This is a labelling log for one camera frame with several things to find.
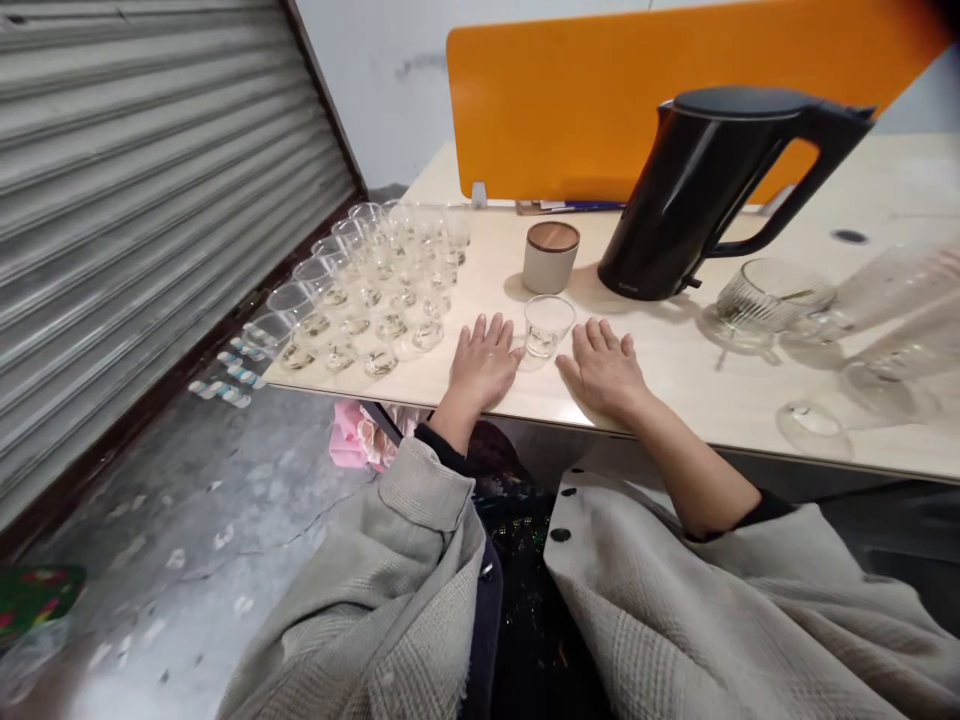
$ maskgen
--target wooden lid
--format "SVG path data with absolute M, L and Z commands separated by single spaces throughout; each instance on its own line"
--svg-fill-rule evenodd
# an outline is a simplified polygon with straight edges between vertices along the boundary
M 580 244 L 580 231 L 566 223 L 537 223 L 527 230 L 527 242 L 544 252 L 566 252 Z

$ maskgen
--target person's left hand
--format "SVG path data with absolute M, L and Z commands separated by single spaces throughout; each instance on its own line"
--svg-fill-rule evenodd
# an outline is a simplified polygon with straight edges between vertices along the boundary
M 497 313 L 487 329 L 485 315 L 477 317 L 473 333 L 464 325 L 450 369 L 448 393 L 478 414 L 503 399 L 517 375 L 524 348 L 510 351 L 513 321 Z

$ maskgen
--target metal roller shutter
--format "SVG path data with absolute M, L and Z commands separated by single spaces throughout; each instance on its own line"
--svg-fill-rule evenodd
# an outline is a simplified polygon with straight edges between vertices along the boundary
M 0 527 L 355 189 L 276 0 L 0 4 Z

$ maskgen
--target pink fabric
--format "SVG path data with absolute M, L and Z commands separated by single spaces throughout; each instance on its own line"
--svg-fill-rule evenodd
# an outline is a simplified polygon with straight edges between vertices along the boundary
M 360 403 L 356 400 L 341 400 L 334 405 L 330 458 L 337 467 L 360 468 L 367 464 L 367 453 L 357 433 L 357 426 L 363 419 Z
M 426 410 L 388 405 L 385 408 L 404 437 L 413 435 L 417 425 L 427 416 Z M 396 446 L 360 407 L 357 400 L 341 400 L 334 406 L 330 457 L 338 467 L 359 468 L 370 463 L 383 472 L 397 456 Z

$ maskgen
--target gray jacket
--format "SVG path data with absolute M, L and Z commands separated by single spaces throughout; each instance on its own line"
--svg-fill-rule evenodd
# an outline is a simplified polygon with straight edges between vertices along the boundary
M 564 476 L 545 560 L 618 717 L 960 717 L 960 642 L 865 575 L 815 505 L 705 544 L 636 444 Z M 219 717 L 453 718 L 484 530 L 473 481 L 404 440 L 247 649 Z

